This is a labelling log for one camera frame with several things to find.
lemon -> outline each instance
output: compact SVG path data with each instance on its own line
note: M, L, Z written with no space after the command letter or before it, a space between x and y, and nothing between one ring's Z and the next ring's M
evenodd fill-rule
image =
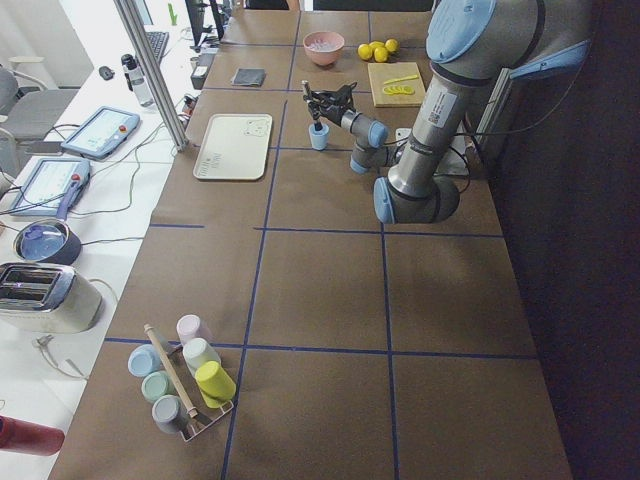
M371 50L372 50L373 52L375 52L375 51L376 51L376 48L378 48L378 47L384 47L384 42L379 42L379 41L377 41L377 40L376 40L376 41L374 41L374 42L369 43L369 46L371 47Z
M358 46L358 56L363 60L370 60L373 57L373 49L368 43L363 43Z
M391 54L396 53L400 48L400 44L395 38L390 38L389 40L384 42L384 46Z
M373 51L373 58L378 63L384 63L389 60L389 51L384 47L378 47Z

white tray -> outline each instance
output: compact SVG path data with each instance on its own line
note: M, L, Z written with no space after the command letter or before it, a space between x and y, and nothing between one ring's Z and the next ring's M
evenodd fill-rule
M257 180L264 174L272 123L266 113L213 115L193 175L200 180Z

pink bowl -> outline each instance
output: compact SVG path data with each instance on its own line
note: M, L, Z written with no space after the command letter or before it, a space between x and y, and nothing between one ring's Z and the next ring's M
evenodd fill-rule
M315 63L324 67L334 63L344 47L344 38L336 32L313 32L302 41L304 52Z

wooden cutting board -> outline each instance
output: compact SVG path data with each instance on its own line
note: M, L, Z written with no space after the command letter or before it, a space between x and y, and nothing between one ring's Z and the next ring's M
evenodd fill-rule
M419 107L422 105L425 95L424 81L416 62L370 63L368 67L371 94L373 95L373 104L376 107ZM386 80L409 75L418 75L418 78L390 85L409 85L415 90L413 95L387 95L383 93L382 88L385 87Z

silver toaster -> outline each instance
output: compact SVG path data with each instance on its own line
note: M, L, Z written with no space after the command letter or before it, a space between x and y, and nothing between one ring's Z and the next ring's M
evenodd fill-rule
M73 267L0 265L0 319L23 330L77 333L91 327L100 292Z

